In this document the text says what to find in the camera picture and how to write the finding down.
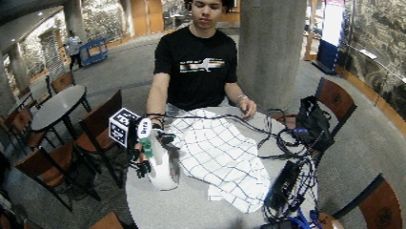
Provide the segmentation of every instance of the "black table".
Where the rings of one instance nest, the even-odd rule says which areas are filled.
[[[31,130],[34,132],[46,131],[62,120],[69,134],[75,139],[77,133],[67,115],[79,103],[83,104],[89,112],[90,106],[86,100],[86,87],[75,85],[63,89],[41,105],[33,116]]]

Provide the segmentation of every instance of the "person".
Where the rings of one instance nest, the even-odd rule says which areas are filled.
[[[70,57],[70,64],[69,64],[69,70],[71,71],[74,60],[77,60],[78,68],[82,67],[81,59],[79,59],[79,53],[78,53],[78,47],[81,45],[81,40],[78,36],[75,35],[74,31],[69,31],[70,37],[67,38],[67,41],[65,42],[63,46],[67,46],[67,55]]]
[[[255,102],[236,84],[236,48],[215,29],[232,0],[183,0],[191,24],[163,35],[154,50],[154,70],[146,115],[162,127],[161,115],[177,115],[230,101],[242,117],[254,116]]]

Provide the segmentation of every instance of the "gray pillar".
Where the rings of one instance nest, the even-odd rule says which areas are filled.
[[[260,109],[286,109],[298,70],[304,0],[240,1],[238,82]]]
[[[129,35],[133,36],[135,32],[134,32],[134,24],[131,21],[130,0],[121,0],[121,6],[123,10],[125,22],[127,24],[127,32]]]
[[[63,14],[66,32],[74,31],[75,35],[85,44],[87,42],[87,36],[85,32],[83,17],[81,14],[81,0],[70,0],[63,4]]]
[[[0,115],[6,117],[10,107],[14,104],[13,92],[9,84],[7,74],[3,65],[0,66]]]
[[[13,71],[14,84],[17,89],[21,91],[29,86],[29,77],[26,74],[26,68],[23,59],[19,52],[19,44],[14,43],[9,50],[10,66]]]

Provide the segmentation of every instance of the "black bag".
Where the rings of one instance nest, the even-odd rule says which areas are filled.
[[[330,133],[330,119],[330,114],[319,109],[316,98],[312,95],[300,99],[292,135],[307,147],[320,152],[326,151],[334,143]]]

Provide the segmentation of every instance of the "gray table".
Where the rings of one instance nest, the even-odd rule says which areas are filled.
[[[69,134],[75,139],[77,133],[67,115],[79,103],[85,104],[85,109],[89,112],[90,107],[86,100],[86,87],[75,85],[63,89],[41,105],[33,116],[31,130],[34,132],[46,131],[62,120]]]
[[[232,107],[207,108],[218,115],[240,115]],[[248,123],[263,129],[263,114],[256,114]],[[240,124],[228,120],[238,128],[240,134],[256,142],[263,138]],[[283,125],[272,120],[272,133],[276,133]],[[258,154],[263,156],[279,155],[275,140],[271,138],[259,148]],[[262,160],[262,164],[270,176],[272,184],[283,166],[284,160]],[[258,228],[267,223],[260,209],[250,214],[243,214],[224,200],[206,200],[207,184],[179,173],[177,188],[171,191],[157,191],[149,179],[137,178],[134,169],[129,168],[126,173],[125,192],[129,211],[134,222],[142,229],[157,228]],[[303,213],[307,215],[312,209],[311,197],[302,204]]]

